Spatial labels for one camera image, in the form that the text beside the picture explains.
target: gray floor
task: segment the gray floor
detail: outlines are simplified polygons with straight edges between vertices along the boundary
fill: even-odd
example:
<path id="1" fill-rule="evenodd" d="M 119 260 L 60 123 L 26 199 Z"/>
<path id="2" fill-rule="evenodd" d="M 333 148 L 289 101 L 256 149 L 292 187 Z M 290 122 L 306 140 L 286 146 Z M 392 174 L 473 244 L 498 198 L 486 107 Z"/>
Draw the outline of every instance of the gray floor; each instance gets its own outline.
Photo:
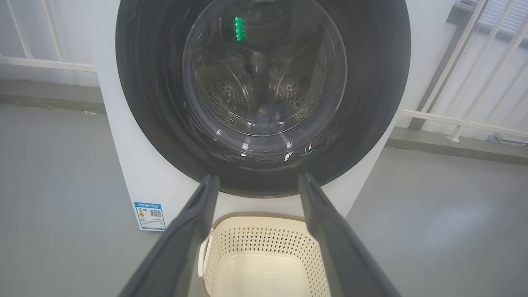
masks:
<path id="1" fill-rule="evenodd" d="M 115 296 L 140 231 L 106 116 L 0 105 L 2 296 Z"/>
<path id="2" fill-rule="evenodd" d="M 347 220 L 402 296 L 528 296 L 528 166 L 385 148 Z"/>
<path id="3" fill-rule="evenodd" d="M 527 147 L 468 137 L 459 139 L 460 142 L 453 142 L 444 134 L 395 127 L 385 147 L 528 166 Z"/>
<path id="4" fill-rule="evenodd" d="M 100 88 L 28 80 L 0 79 L 0 94 L 103 103 Z"/>
<path id="5" fill-rule="evenodd" d="M 527 192 L 527 166 L 385 149 L 347 219 L 402 296 L 526 296 Z M 0 105 L 0 206 L 2 296 L 115 296 L 160 235 L 102 115 Z"/>

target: green light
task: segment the green light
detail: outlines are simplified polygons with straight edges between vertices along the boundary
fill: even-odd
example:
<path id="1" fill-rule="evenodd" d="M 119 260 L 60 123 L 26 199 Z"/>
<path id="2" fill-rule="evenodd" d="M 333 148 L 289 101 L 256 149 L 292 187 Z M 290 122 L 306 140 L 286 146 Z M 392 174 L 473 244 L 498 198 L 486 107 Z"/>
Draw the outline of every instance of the green light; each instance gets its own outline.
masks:
<path id="1" fill-rule="evenodd" d="M 242 41 L 246 37 L 246 31 L 244 30 L 244 19 L 236 16 L 234 18 L 234 31 L 237 36 L 237 41 Z"/>

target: laundry basket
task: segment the laundry basket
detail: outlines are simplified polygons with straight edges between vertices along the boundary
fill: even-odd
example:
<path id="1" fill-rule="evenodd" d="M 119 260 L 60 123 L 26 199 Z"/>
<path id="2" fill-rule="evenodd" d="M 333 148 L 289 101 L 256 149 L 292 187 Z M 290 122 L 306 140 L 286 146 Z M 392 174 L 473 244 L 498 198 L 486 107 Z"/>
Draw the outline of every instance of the laundry basket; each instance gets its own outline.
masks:
<path id="1" fill-rule="evenodd" d="M 203 297 L 330 296 L 319 243 L 294 216 L 221 217 L 200 247 L 198 275 Z"/>

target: white railing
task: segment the white railing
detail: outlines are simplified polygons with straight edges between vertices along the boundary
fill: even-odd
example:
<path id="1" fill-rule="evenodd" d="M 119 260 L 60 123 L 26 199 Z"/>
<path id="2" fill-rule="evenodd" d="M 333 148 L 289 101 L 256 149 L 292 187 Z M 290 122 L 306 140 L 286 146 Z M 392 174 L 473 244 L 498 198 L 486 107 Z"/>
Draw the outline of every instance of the white railing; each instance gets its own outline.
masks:
<path id="1" fill-rule="evenodd" d="M 42 60 L 33 58 L 33 53 L 29 46 L 29 43 L 26 38 L 26 34 L 22 29 L 18 11 L 13 5 L 13 0 L 6 0 L 7 6 L 13 18 L 15 24 L 16 33 L 22 44 L 22 49 L 24 50 L 25 58 L 17 57 L 6 57 L 0 54 L 0 64 L 10 64 L 10 65 L 19 65 L 19 66 L 29 66 L 29 67 L 40 67 L 40 68 L 53 68 L 53 69 L 63 69 L 63 70 L 75 70 L 75 71 L 84 71 L 84 72 L 96 72 L 96 67 L 93 64 L 84 64 L 84 63 L 75 63 L 75 62 L 66 62 L 64 60 L 64 55 L 61 51 L 61 44 L 59 41 L 59 35 L 57 33 L 57 28 L 51 12 L 51 7 L 49 0 L 42 0 L 44 6 L 44 13 L 48 21 L 48 27 L 51 33 L 51 38 L 55 51 L 58 57 L 58 60 Z"/>
<path id="2" fill-rule="evenodd" d="M 484 63 L 488 62 L 484 59 L 485 54 L 488 52 L 488 49 L 491 45 L 491 43 L 494 41 L 495 36 L 497 32 L 500 30 L 501 25 L 503 24 L 504 20 L 506 19 L 506 16 L 508 15 L 508 12 L 510 11 L 512 5 L 514 4 L 515 0 L 508 0 L 507 3 L 504 6 L 503 11 L 501 12 L 500 16 L 497 19 L 497 22 L 495 23 L 495 26 L 490 31 L 486 42 L 484 45 L 480 48 L 479 53 L 477 54 L 475 60 L 473 61 L 472 65 L 469 67 L 468 71 L 465 73 L 464 78 L 461 80 L 461 83 L 455 93 L 455 95 L 451 98 L 448 98 L 449 104 L 447 105 L 447 108 L 444 112 L 444 115 L 441 114 L 435 114 L 432 111 L 434 109 L 431 109 L 431 104 L 433 104 L 434 98 L 438 98 L 438 92 L 441 89 L 442 84 L 445 85 L 446 79 L 448 78 L 448 73 L 452 71 L 453 67 L 456 67 L 455 61 L 457 60 L 457 57 L 460 54 L 460 51 L 463 49 L 464 44 L 466 41 L 471 37 L 472 29 L 475 25 L 475 22 L 478 20 L 478 17 L 481 13 L 481 11 L 485 7 L 486 1 L 480 0 L 475 7 L 475 10 L 464 30 L 464 32 L 461 35 L 460 40 L 455 46 L 455 49 L 448 60 L 446 66 L 444 67 L 443 72 L 441 73 L 438 81 L 436 82 L 432 93 L 425 101 L 425 105 L 419 109 L 419 110 L 412 110 L 412 109 L 404 109 L 401 113 L 403 116 L 413 117 L 413 118 L 420 118 L 425 120 L 432 120 L 435 122 L 441 122 L 445 124 L 452 124 L 456 125 L 456 128 L 453 130 L 453 132 L 447 136 L 448 139 L 459 142 L 459 136 L 463 133 L 463 131 L 466 128 L 477 128 L 492 132 L 499 132 L 504 134 L 510 134 L 520 137 L 527 137 L 528 138 L 528 131 L 522 131 L 520 129 L 511 129 L 506 127 L 501 127 L 497 125 L 492 125 L 489 123 L 490 118 L 495 114 L 498 107 L 504 102 L 504 99 L 510 93 L 512 87 L 514 84 L 516 84 L 519 81 L 519 78 L 521 74 L 523 73 L 526 66 L 528 66 L 528 59 L 524 64 L 521 66 L 521 68 L 518 70 L 516 75 L 511 80 L 510 84 L 506 87 L 500 98 L 494 103 L 493 108 L 489 111 L 487 116 L 485 116 L 485 122 L 479 122 L 474 120 L 475 112 L 477 111 L 477 107 L 483 103 L 484 98 L 489 98 L 489 94 L 491 90 L 494 90 L 494 87 L 496 87 L 496 81 L 501 78 L 501 73 L 504 74 L 505 65 L 507 65 L 508 61 L 512 58 L 515 51 L 525 38 L 526 34 L 528 33 L 528 14 L 524 17 L 524 20 L 514 36 L 511 39 L 511 42 L 508 44 L 502 55 L 500 56 L 498 62 L 495 64 L 494 68 L 492 69 L 491 73 L 485 80 L 485 82 L 482 84 L 480 90 L 476 94 L 476 96 L 473 98 L 471 103 L 469 104 L 469 107 L 467 110 L 465 110 L 465 113 L 461 117 L 450 117 L 446 116 L 445 114 L 450 114 L 450 110 L 453 109 L 454 102 L 457 101 L 461 96 L 460 94 L 463 93 L 462 90 L 468 88 L 471 86 L 471 84 L 468 84 L 469 78 L 471 76 L 476 75 L 475 70 L 478 69 L 478 67 Z M 510 114 L 506 116 L 506 118 L 510 118 L 511 115 L 516 112 L 521 105 L 528 100 L 528 84 L 524 83 L 524 86 L 526 87 L 525 92 L 523 95 L 518 99 L 518 101 L 514 104 L 513 108 L 510 111 Z M 528 113 L 526 116 L 523 117 L 521 120 L 521 123 L 526 124 L 528 120 Z"/>

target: qr code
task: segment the qr code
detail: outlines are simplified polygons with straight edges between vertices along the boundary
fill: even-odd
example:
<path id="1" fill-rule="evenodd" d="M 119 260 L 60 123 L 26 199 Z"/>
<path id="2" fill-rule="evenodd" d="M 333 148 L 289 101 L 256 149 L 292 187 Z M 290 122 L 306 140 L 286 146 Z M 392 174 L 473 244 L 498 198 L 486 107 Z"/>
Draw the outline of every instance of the qr code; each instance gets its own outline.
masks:
<path id="1" fill-rule="evenodd" d="M 161 217 L 162 212 L 160 210 L 150 210 L 150 216 L 151 217 Z"/>

